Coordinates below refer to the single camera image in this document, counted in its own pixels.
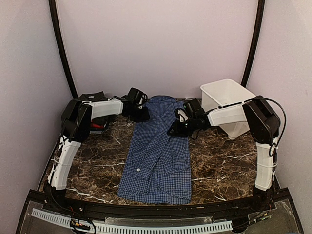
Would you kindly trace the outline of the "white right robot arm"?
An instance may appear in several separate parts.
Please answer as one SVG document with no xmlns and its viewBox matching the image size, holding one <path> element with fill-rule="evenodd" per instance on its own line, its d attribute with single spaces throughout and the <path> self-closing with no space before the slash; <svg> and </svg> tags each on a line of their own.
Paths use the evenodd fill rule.
<svg viewBox="0 0 312 234">
<path fill-rule="evenodd" d="M 275 100 L 263 96 L 218 106 L 205 111 L 197 99 L 191 99 L 182 108 L 175 109 L 176 120 L 167 134 L 191 137 L 193 132 L 205 131 L 224 124 L 246 122 L 257 148 L 257 175 L 255 187 L 266 191 L 273 184 L 277 166 L 277 148 L 284 134 L 286 123 L 271 107 Z"/>
</svg>

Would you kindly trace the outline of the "red plaid folded shirt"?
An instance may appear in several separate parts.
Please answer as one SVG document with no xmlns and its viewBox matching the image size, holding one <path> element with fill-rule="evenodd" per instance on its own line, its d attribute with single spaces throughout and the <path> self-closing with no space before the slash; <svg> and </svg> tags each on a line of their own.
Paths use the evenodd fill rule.
<svg viewBox="0 0 312 234">
<path fill-rule="evenodd" d="M 93 131 L 103 131 L 107 127 L 107 124 L 96 124 L 91 122 L 90 129 Z"/>
</svg>

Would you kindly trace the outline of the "black striped folded shirt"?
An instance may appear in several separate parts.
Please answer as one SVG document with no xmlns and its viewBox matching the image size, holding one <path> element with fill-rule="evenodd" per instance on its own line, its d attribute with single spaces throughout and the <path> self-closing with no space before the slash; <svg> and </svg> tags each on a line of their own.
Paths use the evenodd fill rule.
<svg viewBox="0 0 312 234">
<path fill-rule="evenodd" d="M 108 100 L 103 91 L 91 94 L 82 94 L 80 97 L 78 97 L 78 99 L 81 101 L 91 101 L 91 102 Z"/>
</svg>

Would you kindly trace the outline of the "black frame post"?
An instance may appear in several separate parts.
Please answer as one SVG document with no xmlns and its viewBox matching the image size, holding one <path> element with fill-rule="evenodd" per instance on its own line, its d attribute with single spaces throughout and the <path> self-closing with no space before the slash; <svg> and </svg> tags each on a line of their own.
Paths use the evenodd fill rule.
<svg viewBox="0 0 312 234">
<path fill-rule="evenodd" d="M 61 34 L 59 17 L 58 17 L 58 10 L 57 10 L 57 2 L 55 0 L 49 0 L 48 3 L 49 3 L 49 9 L 50 9 L 50 15 L 51 15 L 51 20 L 52 20 L 54 35 L 55 35 L 55 39 L 56 39 L 61 63 L 63 66 L 63 70 L 65 73 L 65 78 L 66 78 L 68 87 L 70 89 L 70 93 L 71 93 L 72 98 L 77 98 L 78 93 L 77 93 L 77 90 L 76 90 L 76 87 L 74 84 L 74 80 L 73 80 L 73 77 L 71 74 L 71 70 L 70 70 L 68 59 L 67 59 L 62 34 Z"/>
<path fill-rule="evenodd" d="M 258 44 L 258 40 L 260 36 L 264 8 L 265 8 L 265 0 L 259 0 L 258 5 L 257 5 L 256 16 L 255 16 L 255 23 L 254 23 L 251 45 L 250 45 L 250 49 L 249 49 L 249 53 L 248 53 L 248 57 L 246 61 L 245 70 L 244 70 L 243 77 L 241 80 L 241 86 L 243 86 L 244 88 L 247 87 L 248 80 L 251 74 L 254 57 L 256 54 L 257 44 Z"/>
</svg>

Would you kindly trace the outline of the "black front table rail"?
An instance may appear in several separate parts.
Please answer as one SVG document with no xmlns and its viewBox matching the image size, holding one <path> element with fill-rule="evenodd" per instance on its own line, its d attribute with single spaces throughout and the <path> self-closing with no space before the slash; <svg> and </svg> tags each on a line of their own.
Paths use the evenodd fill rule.
<svg viewBox="0 0 312 234">
<path fill-rule="evenodd" d="M 64 208 L 72 207 L 76 215 L 104 220 L 107 217 L 142 219 L 183 219 L 211 216 L 217 219 L 240 219 L 254 213 L 249 205 L 254 199 L 246 197 L 217 203 L 178 206 L 130 206 L 104 204 L 62 197 Z"/>
</svg>

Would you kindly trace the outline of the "black left frame post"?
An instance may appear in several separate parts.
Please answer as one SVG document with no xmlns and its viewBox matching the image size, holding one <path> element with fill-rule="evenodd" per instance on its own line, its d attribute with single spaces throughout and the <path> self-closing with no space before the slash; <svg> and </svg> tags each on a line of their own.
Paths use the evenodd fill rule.
<svg viewBox="0 0 312 234">
<path fill-rule="evenodd" d="M 48 3 L 49 3 L 49 9 L 50 9 L 50 15 L 51 15 L 51 20 L 52 20 L 54 35 L 55 35 L 55 39 L 56 39 L 61 63 L 63 66 L 63 70 L 65 73 L 65 78 L 66 78 L 68 87 L 70 89 L 70 93 L 71 93 L 72 98 L 77 98 L 78 93 L 77 93 L 77 90 L 76 90 L 76 87 L 74 84 L 74 80 L 73 80 L 73 77 L 71 74 L 71 70 L 70 70 L 68 59 L 67 59 L 62 34 L 61 34 L 59 17 L 58 17 L 58 10 L 57 10 L 57 2 L 55 0 L 49 0 Z"/>
</svg>

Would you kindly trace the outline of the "white plastic basket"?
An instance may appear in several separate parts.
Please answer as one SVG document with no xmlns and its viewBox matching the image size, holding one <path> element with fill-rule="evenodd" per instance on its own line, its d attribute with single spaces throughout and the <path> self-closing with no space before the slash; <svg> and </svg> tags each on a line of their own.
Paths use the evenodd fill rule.
<svg viewBox="0 0 312 234">
<path fill-rule="evenodd" d="M 203 84 L 200 89 L 202 91 L 201 106 L 206 112 L 219 106 L 243 102 L 255 97 L 255 94 L 232 79 Z M 247 122 L 223 124 L 220 128 L 228 135 L 229 139 L 235 139 L 249 131 Z"/>
</svg>

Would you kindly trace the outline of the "black right frame post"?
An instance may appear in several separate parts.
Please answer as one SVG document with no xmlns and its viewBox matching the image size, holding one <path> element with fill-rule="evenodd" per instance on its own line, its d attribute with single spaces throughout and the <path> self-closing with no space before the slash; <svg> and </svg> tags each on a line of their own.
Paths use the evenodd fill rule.
<svg viewBox="0 0 312 234">
<path fill-rule="evenodd" d="M 241 86 L 243 86 L 244 88 L 247 87 L 248 80 L 251 74 L 254 57 L 256 54 L 257 44 L 258 44 L 258 40 L 260 36 L 264 8 L 265 8 L 265 0 L 259 0 L 258 5 L 257 5 L 256 16 L 255 16 L 255 23 L 254 23 L 251 45 L 250 45 L 250 49 L 249 49 L 249 53 L 248 53 L 248 57 L 246 61 L 245 70 L 244 70 L 243 77 L 241 80 Z"/>
</svg>

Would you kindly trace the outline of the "blue checked long sleeve shirt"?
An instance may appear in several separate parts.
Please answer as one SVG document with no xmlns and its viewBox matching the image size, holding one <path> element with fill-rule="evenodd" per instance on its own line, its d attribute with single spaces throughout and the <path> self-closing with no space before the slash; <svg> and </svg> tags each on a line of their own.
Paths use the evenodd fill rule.
<svg viewBox="0 0 312 234">
<path fill-rule="evenodd" d="M 191 155 L 186 137 L 167 134 L 183 103 L 153 96 L 146 104 L 150 119 L 134 125 L 118 197 L 144 202 L 188 204 L 192 196 Z"/>
</svg>

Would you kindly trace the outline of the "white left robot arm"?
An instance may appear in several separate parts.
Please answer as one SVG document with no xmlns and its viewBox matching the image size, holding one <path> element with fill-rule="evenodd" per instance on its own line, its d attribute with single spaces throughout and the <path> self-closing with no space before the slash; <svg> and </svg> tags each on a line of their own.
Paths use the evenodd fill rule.
<svg viewBox="0 0 312 234">
<path fill-rule="evenodd" d="M 73 159 L 90 134 L 92 120 L 112 115 L 123 115 L 132 122 L 145 122 L 150 119 L 146 106 L 136 104 L 126 98 L 111 98 L 102 101 L 76 98 L 68 103 L 61 117 L 62 129 L 57 156 L 48 176 L 48 183 L 52 188 L 66 189 Z"/>
</svg>

